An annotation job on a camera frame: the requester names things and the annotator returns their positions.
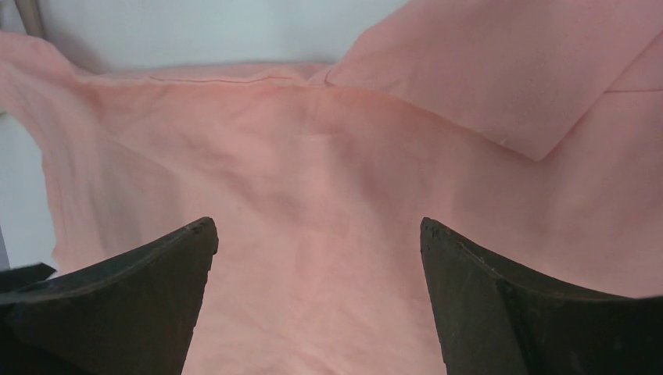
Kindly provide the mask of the salmon pink t shirt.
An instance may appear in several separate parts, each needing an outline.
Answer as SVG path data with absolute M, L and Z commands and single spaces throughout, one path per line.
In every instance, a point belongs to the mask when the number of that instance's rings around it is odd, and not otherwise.
M 1 34 L 70 273 L 200 217 L 187 374 L 443 374 L 423 217 L 567 282 L 662 291 L 662 4 L 411 1 L 330 65 L 93 74 Z

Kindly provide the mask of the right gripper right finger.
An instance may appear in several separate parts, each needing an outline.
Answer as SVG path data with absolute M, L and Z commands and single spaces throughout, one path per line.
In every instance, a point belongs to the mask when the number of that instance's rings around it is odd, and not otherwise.
M 661 373 L 661 297 L 558 280 L 430 218 L 420 244 L 447 373 Z

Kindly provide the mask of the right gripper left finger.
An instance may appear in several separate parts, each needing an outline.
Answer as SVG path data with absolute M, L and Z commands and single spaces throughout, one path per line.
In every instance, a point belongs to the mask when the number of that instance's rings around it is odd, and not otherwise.
M 217 246 L 203 217 L 62 276 L 3 270 L 2 373 L 181 373 Z

